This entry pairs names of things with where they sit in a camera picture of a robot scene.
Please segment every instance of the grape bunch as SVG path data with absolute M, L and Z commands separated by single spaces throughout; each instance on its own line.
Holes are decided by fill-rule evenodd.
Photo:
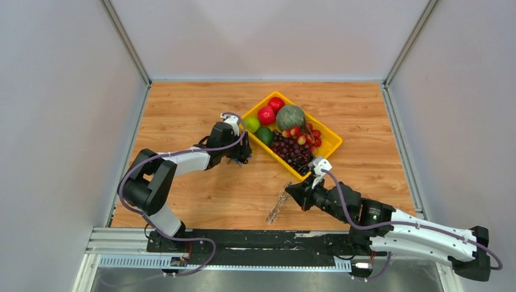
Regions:
M 299 145 L 293 138 L 283 137 L 274 130 L 270 148 L 298 174 L 306 175 L 309 172 L 308 163 L 313 159 L 309 145 Z

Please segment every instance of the lime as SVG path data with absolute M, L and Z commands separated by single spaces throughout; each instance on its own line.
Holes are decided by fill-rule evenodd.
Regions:
M 256 131 L 255 135 L 267 146 L 270 146 L 273 142 L 273 132 L 269 128 L 261 127 Z
M 256 132 L 258 128 L 260 128 L 260 121 L 257 117 L 248 117 L 243 121 L 245 123 L 245 128 L 251 133 Z

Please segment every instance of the cable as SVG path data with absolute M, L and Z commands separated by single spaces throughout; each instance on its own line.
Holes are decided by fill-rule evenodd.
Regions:
M 345 258 L 345 257 L 341 257 L 340 255 L 336 255 L 334 252 L 332 252 L 332 254 L 333 254 L 334 257 L 336 257 L 338 259 L 341 259 L 341 260 L 352 260 L 352 259 L 355 258 L 355 255 L 352 255 L 352 256 L 350 256 L 348 258 Z
M 335 175 L 333 175 L 328 170 L 324 170 L 324 169 L 322 170 L 322 172 L 327 173 L 332 178 L 332 180 L 335 182 L 335 185 L 339 186 L 338 179 L 335 177 Z M 395 224 L 407 225 L 407 226 L 412 226 L 412 227 L 418 227 L 418 224 L 416 224 L 416 223 L 405 222 L 405 221 L 387 221 L 387 222 L 377 223 L 377 224 L 373 224 L 373 225 L 359 226 L 359 225 L 355 224 L 355 222 L 353 222 L 353 220 L 351 219 L 351 216 L 349 215 L 349 212 L 348 212 L 347 207 L 346 207 L 346 201 L 344 200 L 344 195 L 342 194 L 342 190 L 340 189 L 340 187 L 337 187 L 337 192 L 339 194 L 339 198 L 340 198 L 340 201 L 342 203 L 342 209 L 344 211 L 344 216 L 346 216 L 347 222 L 353 228 L 355 228 L 357 230 L 369 230 L 369 229 L 374 229 L 374 228 L 379 228 L 379 227 L 384 227 L 384 226 L 390 226 L 390 225 L 395 225 Z M 420 228 L 424 228 L 424 229 L 428 229 L 428 230 L 432 230 L 432 231 L 436 231 L 436 232 L 440 232 L 442 234 L 451 236 L 451 237 L 453 237 L 455 239 L 465 241 L 465 237 L 460 236 L 460 235 L 456 235 L 454 233 L 451 233 L 449 231 L 443 230 L 441 228 L 436 228 L 436 227 L 433 227 L 433 226 L 422 225 L 422 224 L 419 224 L 419 227 Z M 467 243 L 470 243 L 472 245 L 475 245 L 477 248 L 485 250 L 488 254 L 490 254 L 497 261 L 498 266 L 491 266 L 491 269 L 499 271 L 499 270 L 501 270 L 503 268 L 503 264 L 502 264 L 500 258 L 493 251 L 491 251 L 489 248 L 481 245 L 478 242 L 474 242 L 473 240 L 470 240 L 470 239 L 467 240 Z
M 209 238 L 201 238 L 201 237 L 198 237 L 198 238 L 176 238 L 174 236 L 171 236 L 171 235 L 167 235 L 165 234 L 162 230 L 160 230 L 159 228 L 157 228 L 156 226 L 154 226 L 152 224 L 152 222 L 147 218 L 147 216 L 145 216 L 145 214 L 135 208 L 132 208 L 131 206 L 129 206 L 127 204 L 127 202 L 124 200 L 124 186 L 125 186 L 125 183 L 127 182 L 127 180 L 129 179 L 129 177 L 139 168 L 141 168 L 143 165 L 151 162 L 151 161 L 154 161 L 155 159 L 159 159 L 159 158 L 163 158 L 163 157 L 173 157 L 173 156 L 177 156 L 177 155 L 181 155 L 181 154 L 185 154 L 185 153 L 192 153 L 192 152 L 210 152 L 210 151 L 221 151 L 221 150 L 225 150 L 225 149 L 229 149 L 231 147 L 234 147 L 236 146 L 237 144 L 241 143 L 244 135 L 245 135 L 245 131 L 246 131 L 246 128 L 245 128 L 245 123 L 244 121 L 242 120 L 242 118 L 236 114 L 236 113 L 232 113 L 232 112 L 225 112 L 225 113 L 222 113 L 222 115 L 224 116 L 227 116 L 227 115 L 232 115 L 232 116 L 235 116 L 236 118 L 238 118 L 239 120 L 239 123 L 242 125 L 242 133 L 240 134 L 240 137 L 233 143 L 227 145 L 227 146 L 224 146 L 224 147 L 217 147 L 217 148 L 195 148 L 195 149 L 188 149 L 188 150 L 181 150 L 181 151 L 176 151 L 176 152 L 168 152 L 168 153 L 161 153 L 161 154 L 158 154 L 158 155 L 154 155 L 150 158 L 147 158 L 145 160 L 143 160 L 142 162 L 136 164 L 132 169 L 129 169 L 129 171 L 125 174 L 125 176 L 122 178 L 122 181 L 120 183 L 120 186 L 118 188 L 118 196 L 119 196 L 119 199 L 120 199 L 120 202 L 122 203 L 122 205 L 134 212 L 134 213 L 137 213 L 138 215 L 141 215 L 143 217 L 143 219 L 150 225 L 152 226 L 161 236 L 169 239 L 169 240 L 174 240 L 174 241 L 178 241 L 178 242 L 196 242 L 196 241 L 203 241 L 203 240 L 206 240 L 207 242 L 211 243 L 213 245 L 213 251 L 211 252 L 210 256 L 208 257 L 208 259 L 202 263 L 199 267 L 193 269 L 192 271 L 188 271 L 186 273 L 181 273 L 181 274 L 176 274 L 176 276 L 188 276 L 188 275 L 191 275 L 191 274 L 194 274 L 198 271 L 200 271 L 202 268 L 204 268 L 212 259 L 213 259 L 213 256 L 215 255 L 215 250 L 216 250 L 216 247 L 217 245 L 215 244 L 215 242 Z
M 392 253 L 388 252 L 387 253 L 387 262 L 385 263 L 385 266 L 383 266 L 383 269 L 376 276 L 372 276 L 372 277 L 368 277 L 368 278 L 355 277 L 355 276 L 353 276 L 353 277 L 357 278 L 358 280 L 360 280 L 362 282 L 370 282 L 370 281 L 379 279 L 389 268 L 389 265 L 391 263 L 391 257 L 392 257 Z

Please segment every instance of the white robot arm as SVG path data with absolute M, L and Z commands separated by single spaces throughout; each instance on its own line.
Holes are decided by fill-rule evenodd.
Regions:
M 356 248 L 429 259 L 452 267 L 459 276 L 489 280 L 491 267 L 486 252 L 489 251 L 489 231 L 486 228 L 451 228 L 417 218 L 387 204 L 362 198 L 359 192 L 330 173 L 332 166 L 322 157 L 314 159 L 309 166 L 312 174 L 285 190 L 302 210 L 316 206 L 350 224 L 349 243 Z M 329 174 L 339 188 L 325 189 L 325 174 Z

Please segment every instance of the wooden table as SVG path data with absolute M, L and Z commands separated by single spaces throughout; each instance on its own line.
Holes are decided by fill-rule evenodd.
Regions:
M 372 198 L 414 213 L 400 157 L 377 83 L 154 83 L 134 146 L 175 151 L 208 135 L 220 113 L 243 114 L 279 91 L 344 140 L 329 158 L 338 179 Z M 253 158 L 242 168 L 222 163 L 174 178 L 167 203 L 187 228 L 347 230 L 316 208 L 300 210 L 292 198 L 273 224 L 265 222 L 278 195 L 297 180 L 251 143 Z M 325 186 L 335 184 L 330 178 Z M 145 222 L 118 204 L 113 227 Z

